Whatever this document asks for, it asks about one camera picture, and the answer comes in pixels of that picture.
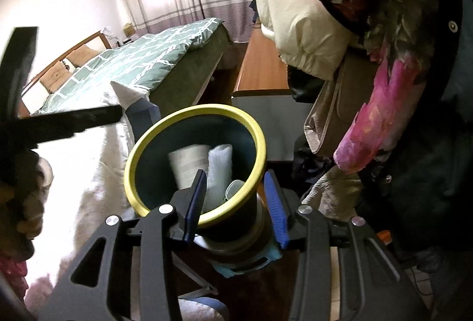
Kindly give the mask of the gloved left hand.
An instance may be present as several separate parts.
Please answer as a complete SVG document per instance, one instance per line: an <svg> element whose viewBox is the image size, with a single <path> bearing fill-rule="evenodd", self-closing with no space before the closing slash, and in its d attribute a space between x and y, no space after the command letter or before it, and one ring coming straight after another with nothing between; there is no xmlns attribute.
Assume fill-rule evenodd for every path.
<svg viewBox="0 0 473 321"><path fill-rule="evenodd" d="M1 254L22 262L34 253L54 179L50 163L32 150L1 160Z"/></svg>

